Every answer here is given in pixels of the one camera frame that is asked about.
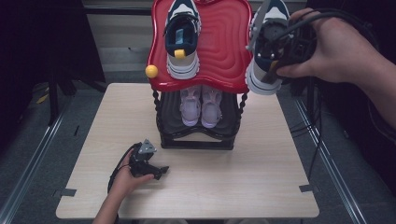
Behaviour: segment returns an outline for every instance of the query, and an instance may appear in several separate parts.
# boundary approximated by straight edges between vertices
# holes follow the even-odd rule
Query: black tape
[[[308,192],[308,191],[314,191],[314,189],[312,188],[311,185],[301,185],[301,186],[299,186],[299,188],[302,193]]]
[[[52,197],[55,198],[62,198],[62,196],[67,196],[67,197],[74,197],[76,194],[76,189],[56,189]]]

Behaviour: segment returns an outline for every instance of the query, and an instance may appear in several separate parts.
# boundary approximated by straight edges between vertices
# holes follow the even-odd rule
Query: purple sneaker
[[[201,85],[188,87],[180,91],[181,119],[186,126],[194,126],[198,122],[201,113]]]
[[[204,85],[202,89],[202,125],[206,128],[214,128],[221,119],[221,102],[222,91]]]

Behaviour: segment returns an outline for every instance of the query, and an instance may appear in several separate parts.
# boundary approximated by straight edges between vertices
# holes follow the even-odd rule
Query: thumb
[[[139,176],[136,180],[137,180],[138,185],[141,185],[146,182],[149,182],[152,179],[154,179],[154,175],[150,174],[150,175]]]
[[[283,66],[278,68],[276,73],[282,77],[308,77],[311,74],[306,63]]]

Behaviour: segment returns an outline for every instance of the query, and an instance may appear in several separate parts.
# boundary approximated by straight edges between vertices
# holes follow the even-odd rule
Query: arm
[[[310,10],[297,11],[290,18],[296,20]],[[284,77],[314,76],[329,82],[355,84],[396,130],[395,64],[383,57],[356,29],[339,19],[321,19],[312,22],[312,26],[318,37],[312,58],[279,68],[277,73]]]
[[[94,224],[114,223],[123,199],[140,185],[154,178],[154,175],[143,175],[138,178],[131,175],[130,167],[128,165],[131,154],[132,151],[122,161],[113,186],[107,194],[96,218],[93,220]]]

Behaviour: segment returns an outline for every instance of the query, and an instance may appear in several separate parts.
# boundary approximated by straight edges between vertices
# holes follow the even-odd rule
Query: sneaker
[[[186,126],[194,126],[201,113],[201,85],[188,87],[180,91],[181,119]]]
[[[262,7],[260,7],[250,25],[250,38],[253,37],[257,19],[260,17]],[[253,43],[253,58],[247,67],[246,82],[248,88],[258,94],[271,95],[276,93],[282,84],[282,79],[275,76],[267,76],[272,63],[274,62],[275,54],[272,48],[266,45],[268,38],[280,33],[288,28],[289,12],[285,3],[282,0],[270,0],[265,17],[262,21],[262,28],[259,35]]]
[[[167,69],[171,77],[189,79],[199,70],[197,56],[201,20],[193,0],[175,0],[165,24]]]
[[[202,125],[214,128],[221,119],[220,102],[222,91],[204,85],[202,87]]]

